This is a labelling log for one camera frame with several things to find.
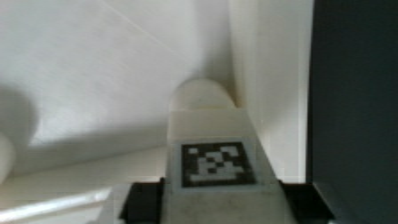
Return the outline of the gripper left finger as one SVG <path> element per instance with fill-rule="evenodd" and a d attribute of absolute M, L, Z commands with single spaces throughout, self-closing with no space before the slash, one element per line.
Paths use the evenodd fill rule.
<path fill-rule="evenodd" d="M 166 178 L 113 187 L 98 218 L 88 224 L 161 224 Z"/>

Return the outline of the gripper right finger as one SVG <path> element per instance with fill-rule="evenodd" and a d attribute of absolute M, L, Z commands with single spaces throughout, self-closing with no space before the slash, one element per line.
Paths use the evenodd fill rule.
<path fill-rule="evenodd" d="M 333 224 L 337 216 L 312 183 L 285 183 L 281 188 L 299 224 Z"/>

